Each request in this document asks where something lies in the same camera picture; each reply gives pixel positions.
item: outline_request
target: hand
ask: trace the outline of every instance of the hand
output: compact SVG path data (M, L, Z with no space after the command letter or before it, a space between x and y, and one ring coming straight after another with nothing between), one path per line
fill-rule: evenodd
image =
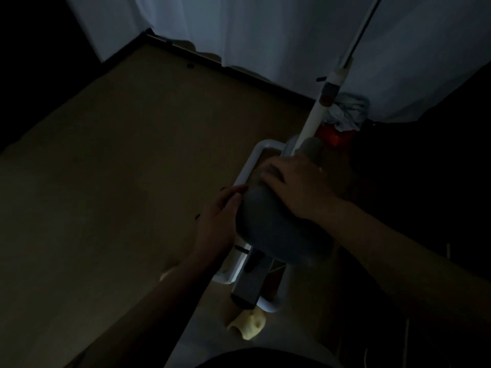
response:
M200 260L224 260L237 235L235 216L247 185L227 187L211 204L203 207L193 255Z
M339 200L328 186L326 176L305 155L275 156L260 168L269 165L279 169L284 182L269 172L261 173L261 179L295 216L316 222L322 211Z

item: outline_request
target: person's left arm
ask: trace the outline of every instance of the person's left arm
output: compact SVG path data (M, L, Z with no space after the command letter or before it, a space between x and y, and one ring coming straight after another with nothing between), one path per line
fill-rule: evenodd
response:
M162 368L213 275L230 252L245 186L224 189L206 205L193 253L67 368Z

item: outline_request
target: yellow object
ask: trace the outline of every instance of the yellow object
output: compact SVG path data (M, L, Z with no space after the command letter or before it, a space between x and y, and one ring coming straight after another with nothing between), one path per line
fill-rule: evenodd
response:
M235 327L241 332L244 340L250 340L262 331L265 324L266 313L256 306L254 310L242 311L240 315L228 325L227 329Z

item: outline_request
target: person's right arm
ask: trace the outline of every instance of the person's right arm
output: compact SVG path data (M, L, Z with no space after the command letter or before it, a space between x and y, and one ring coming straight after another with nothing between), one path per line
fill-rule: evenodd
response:
M334 195L303 155L274 157L280 181L263 173L293 214L324 228L453 364L484 356L491 342L491 284Z

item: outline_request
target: curtain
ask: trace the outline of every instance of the curtain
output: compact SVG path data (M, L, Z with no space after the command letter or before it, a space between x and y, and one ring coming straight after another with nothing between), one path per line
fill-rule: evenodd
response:
M317 98L372 0L136 0L155 34ZM413 121L491 60L491 0L382 0L343 92Z

